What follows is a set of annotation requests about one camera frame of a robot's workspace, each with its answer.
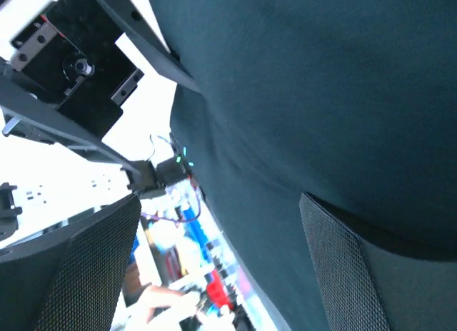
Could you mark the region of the black t shirt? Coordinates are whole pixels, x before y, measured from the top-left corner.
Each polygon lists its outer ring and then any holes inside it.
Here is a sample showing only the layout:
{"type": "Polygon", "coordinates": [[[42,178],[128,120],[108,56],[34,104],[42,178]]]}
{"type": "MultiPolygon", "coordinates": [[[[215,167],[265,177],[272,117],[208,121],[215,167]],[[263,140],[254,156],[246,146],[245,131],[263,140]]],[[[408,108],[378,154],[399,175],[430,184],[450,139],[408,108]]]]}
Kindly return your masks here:
{"type": "Polygon", "coordinates": [[[304,193],[456,253],[456,0],[149,1],[197,85],[174,138],[287,327],[331,330],[304,193]]]}

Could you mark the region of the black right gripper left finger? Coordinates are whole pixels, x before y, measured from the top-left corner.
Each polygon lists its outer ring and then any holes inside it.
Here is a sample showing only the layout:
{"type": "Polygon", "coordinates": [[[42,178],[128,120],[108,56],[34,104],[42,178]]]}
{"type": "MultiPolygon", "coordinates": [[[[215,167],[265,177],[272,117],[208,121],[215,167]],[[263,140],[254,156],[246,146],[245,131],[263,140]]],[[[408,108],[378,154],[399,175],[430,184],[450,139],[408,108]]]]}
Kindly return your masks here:
{"type": "Polygon", "coordinates": [[[135,195],[1,250],[2,330],[109,330],[139,224],[135,195]]]}

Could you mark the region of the blurred person hand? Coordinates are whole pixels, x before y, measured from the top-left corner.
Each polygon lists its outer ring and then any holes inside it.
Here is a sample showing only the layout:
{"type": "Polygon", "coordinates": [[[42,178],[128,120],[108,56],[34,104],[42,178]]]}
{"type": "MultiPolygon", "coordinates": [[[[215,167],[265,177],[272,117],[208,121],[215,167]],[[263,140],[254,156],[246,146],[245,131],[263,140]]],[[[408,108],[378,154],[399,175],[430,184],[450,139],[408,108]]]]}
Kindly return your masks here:
{"type": "Polygon", "coordinates": [[[156,311],[177,307],[179,312],[197,313],[199,297],[197,292],[184,293],[167,287],[147,286],[134,307],[133,316],[143,323],[152,321],[156,311]]]}

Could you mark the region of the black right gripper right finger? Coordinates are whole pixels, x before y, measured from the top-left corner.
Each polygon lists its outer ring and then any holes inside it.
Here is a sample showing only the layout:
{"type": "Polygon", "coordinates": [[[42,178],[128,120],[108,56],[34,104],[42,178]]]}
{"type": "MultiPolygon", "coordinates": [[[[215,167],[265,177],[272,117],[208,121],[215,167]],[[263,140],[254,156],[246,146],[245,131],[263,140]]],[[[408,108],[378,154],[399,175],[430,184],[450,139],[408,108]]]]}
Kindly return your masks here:
{"type": "Polygon", "coordinates": [[[456,253],[304,193],[300,212],[331,330],[455,330],[456,253]]]}

